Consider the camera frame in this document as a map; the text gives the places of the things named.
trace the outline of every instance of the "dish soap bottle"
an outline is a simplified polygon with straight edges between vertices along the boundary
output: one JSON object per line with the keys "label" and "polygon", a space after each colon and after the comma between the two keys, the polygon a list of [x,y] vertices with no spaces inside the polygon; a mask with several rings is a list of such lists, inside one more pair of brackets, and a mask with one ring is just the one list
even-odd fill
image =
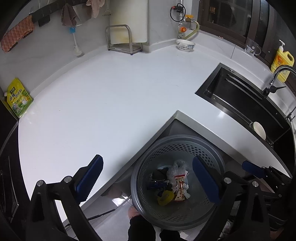
{"label": "dish soap bottle", "polygon": [[[276,70],[277,67],[281,66],[281,65],[289,65],[289,66],[293,66],[294,64],[294,57],[288,52],[284,52],[284,45],[285,43],[283,41],[281,41],[281,46],[279,47],[277,53],[276,53],[276,57],[274,58],[274,62],[271,65],[271,71],[274,72]],[[278,79],[284,83],[288,76],[289,76],[290,71],[285,70],[282,71],[279,75],[278,75]]]}

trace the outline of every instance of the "yellow lid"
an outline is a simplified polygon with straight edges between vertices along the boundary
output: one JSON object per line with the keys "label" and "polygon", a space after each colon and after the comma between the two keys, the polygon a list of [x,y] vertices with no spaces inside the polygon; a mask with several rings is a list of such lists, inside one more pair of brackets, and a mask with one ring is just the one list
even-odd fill
{"label": "yellow lid", "polygon": [[165,190],[161,197],[157,197],[157,202],[160,206],[167,205],[174,198],[174,193],[172,191]]}

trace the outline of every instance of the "screw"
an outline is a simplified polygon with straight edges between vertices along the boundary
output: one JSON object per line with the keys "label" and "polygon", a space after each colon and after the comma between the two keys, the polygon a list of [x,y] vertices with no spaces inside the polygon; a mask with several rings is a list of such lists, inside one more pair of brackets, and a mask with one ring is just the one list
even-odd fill
{"label": "screw", "polygon": [[254,187],[258,187],[258,186],[259,186],[259,184],[258,184],[256,181],[253,181],[253,182],[252,182],[252,185],[253,185]]}
{"label": "screw", "polygon": [[229,184],[231,183],[231,179],[229,177],[226,177],[223,179],[225,183]]}
{"label": "screw", "polygon": [[43,181],[42,181],[42,180],[39,180],[39,181],[36,183],[36,185],[39,186],[39,187],[42,186],[42,185],[43,185]]}
{"label": "screw", "polygon": [[66,182],[66,183],[69,183],[69,182],[71,182],[72,181],[72,177],[71,176],[66,176],[65,178],[64,178],[64,182]]}

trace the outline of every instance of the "towel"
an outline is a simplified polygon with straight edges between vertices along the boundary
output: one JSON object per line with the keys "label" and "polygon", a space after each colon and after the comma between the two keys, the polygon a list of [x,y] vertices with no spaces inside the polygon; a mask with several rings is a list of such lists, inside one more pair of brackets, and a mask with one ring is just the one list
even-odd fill
{"label": "towel", "polygon": [[1,40],[2,50],[8,52],[21,38],[26,37],[34,29],[32,15],[25,17],[3,36]]}
{"label": "towel", "polygon": [[105,0],[87,0],[86,5],[92,8],[92,17],[97,18],[100,8],[105,4]]}
{"label": "towel", "polygon": [[61,22],[63,23],[63,26],[68,27],[75,27],[76,26],[76,20],[77,17],[76,12],[74,11],[73,7],[69,5],[68,3],[65,4],[65,6],[62,9],[61,14]]}

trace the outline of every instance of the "cutting board rack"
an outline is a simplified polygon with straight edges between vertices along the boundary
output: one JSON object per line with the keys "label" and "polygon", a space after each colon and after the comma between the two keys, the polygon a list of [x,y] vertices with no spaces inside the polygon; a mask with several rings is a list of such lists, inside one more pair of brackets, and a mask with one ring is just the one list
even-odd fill
{"label": "cutting board rack", "polygon": [[[111,44],[109,30],[110,30],[110,28],[114,28],[114,27],[125,27],[127,29],[129,43]],[[130,55],[133,55],[138,52],[142,52],[142,50],[143,50],[142,43],[133,43],[132,42],[131,29],[126,24],[109,25],[105,29],[105,34],[106,34],[108,50],[122,52],[122,53],[129,53]]]}

